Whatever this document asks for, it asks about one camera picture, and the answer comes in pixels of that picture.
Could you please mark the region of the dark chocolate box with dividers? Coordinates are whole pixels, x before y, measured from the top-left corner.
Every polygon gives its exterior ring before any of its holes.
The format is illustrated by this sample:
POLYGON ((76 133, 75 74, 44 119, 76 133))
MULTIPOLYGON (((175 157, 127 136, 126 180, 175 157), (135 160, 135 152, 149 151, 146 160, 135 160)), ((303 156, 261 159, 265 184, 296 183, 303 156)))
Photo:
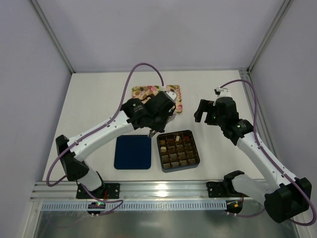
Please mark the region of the dark chocolate box with dividers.
POLYGON ((165 173, 196 168, 200 164, 198 149, 192 131, 183 130, 164 133, 157 136, 161 169, 165 173))

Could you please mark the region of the dark blue box lid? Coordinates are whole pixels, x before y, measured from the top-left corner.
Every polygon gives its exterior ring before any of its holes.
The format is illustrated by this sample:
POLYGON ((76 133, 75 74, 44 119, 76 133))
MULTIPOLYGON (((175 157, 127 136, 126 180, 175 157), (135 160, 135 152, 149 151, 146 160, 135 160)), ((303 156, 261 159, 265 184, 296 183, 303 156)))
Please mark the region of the dark blue box lid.
POLYGON ((122 135, 116 139, 114 168, 148 170, 152 165, 152 139, 147 135, 122 135))

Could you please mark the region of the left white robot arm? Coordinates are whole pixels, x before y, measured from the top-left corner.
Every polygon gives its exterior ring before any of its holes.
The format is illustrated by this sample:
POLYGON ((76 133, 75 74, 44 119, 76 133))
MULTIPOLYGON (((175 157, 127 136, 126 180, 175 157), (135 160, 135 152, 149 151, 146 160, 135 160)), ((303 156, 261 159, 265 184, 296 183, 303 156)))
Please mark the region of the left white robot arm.
POLYGON ((147 127, 149 137, 164 132, 175 111, 176 98, 175 92, 160 91, 145 103, 138 98, 130 99, 114 115, 82 135, 60 135, 55 142, 67 179, 80 182, 90 192, 101 188, 102 178, 85 160, 100 147, 134 130, 147 127))

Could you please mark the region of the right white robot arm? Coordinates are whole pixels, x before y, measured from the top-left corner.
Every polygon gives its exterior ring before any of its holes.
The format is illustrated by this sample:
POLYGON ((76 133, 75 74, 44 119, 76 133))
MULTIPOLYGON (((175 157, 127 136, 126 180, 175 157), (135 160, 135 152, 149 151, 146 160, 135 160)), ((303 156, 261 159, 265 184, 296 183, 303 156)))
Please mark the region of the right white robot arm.
POLYGON ((240 119, 236 103, 230 96, 218 97, 216 101, 200 100, 194 113, 200 122, 206 113, 205 123, 219 126, 223 135, 244 152, 261 172, 266 184, 248 177, 237 170, 223 177, 221 182, 208 182, 209 197, 236 197, 246 195, 264 206, 268 215, 277 223, 291 220, 308 209, 313 218, 306 226, 317 220, 317 212, 310 197, 312 185, 307 178, 298 178, 284 167, 260 140, 256 127, 240 119))

